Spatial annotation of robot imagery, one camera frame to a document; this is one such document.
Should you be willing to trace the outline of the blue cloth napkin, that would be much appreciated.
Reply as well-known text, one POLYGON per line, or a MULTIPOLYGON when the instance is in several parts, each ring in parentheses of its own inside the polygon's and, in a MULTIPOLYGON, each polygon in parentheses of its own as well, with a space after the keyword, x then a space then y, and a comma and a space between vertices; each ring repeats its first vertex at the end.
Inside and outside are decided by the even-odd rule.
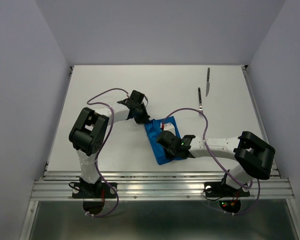
POLYGON ((163 120, 164 119, 152 119, 149 123, 144 125, 148 140, 158 165, 164 165, 173 160, 182 160, 180 157, 166 157, 164 148, 156 143, 156 139, 161 133, 160 127, 163 120))

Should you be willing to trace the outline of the steel fork black handle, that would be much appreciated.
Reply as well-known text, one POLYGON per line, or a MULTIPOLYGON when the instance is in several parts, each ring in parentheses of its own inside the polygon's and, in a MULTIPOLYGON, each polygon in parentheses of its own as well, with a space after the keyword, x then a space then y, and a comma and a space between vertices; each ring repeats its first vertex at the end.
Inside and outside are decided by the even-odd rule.
POLYGON ((202 94, 201 94, 201 88, 199 87, 197 89, 198 92, 198 111, 199 111, 199 116, 203 117, 203 104, 202 104, 202 94))

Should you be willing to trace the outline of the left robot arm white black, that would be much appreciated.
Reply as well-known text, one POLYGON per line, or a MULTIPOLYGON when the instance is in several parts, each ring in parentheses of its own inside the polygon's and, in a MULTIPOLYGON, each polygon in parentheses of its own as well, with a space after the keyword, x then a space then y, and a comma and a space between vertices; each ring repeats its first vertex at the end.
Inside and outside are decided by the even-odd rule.
POLYGON ((81 110, 75 121, 69 141, 76 150, 80 164, 80 178, 71 188, 85 197, 101 197, 103 186, 100 174, 96 169, 97 154, 109 138, 114 123, 135 120, 137 124, 145 124, 150 121, 146 106, 141 103, 124 103, 119 101, 112 106, 93 110, 85 107, 81 110))

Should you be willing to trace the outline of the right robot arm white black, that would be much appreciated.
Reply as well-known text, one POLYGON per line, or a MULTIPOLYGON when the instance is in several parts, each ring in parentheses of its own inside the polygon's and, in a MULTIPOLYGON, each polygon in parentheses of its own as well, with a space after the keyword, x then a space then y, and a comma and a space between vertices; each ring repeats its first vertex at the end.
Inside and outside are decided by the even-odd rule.
POLYGON ((194 135, 180 138, 163 130, 156 143, 169 157, 180 159, 212 157, 224 171, 220 183, 211 186, 211 193, 232 195, 240 189, 249 189, 251 181, 268 180, 276 150, 249 131, 233 138, 203 139, 194 135))

